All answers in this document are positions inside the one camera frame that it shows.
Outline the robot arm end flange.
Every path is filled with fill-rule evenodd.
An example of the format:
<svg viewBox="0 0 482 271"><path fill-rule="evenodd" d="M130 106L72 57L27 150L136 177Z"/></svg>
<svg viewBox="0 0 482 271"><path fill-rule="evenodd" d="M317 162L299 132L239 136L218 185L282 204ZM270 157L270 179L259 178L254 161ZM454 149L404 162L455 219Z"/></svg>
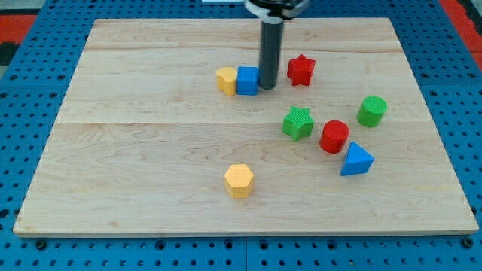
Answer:
<svg viewBox="0 0 482 271"><path fill-rule="evenodd" d="M245 8L265 23L292 20L310 5L310 0L245 0Z"/></svg>

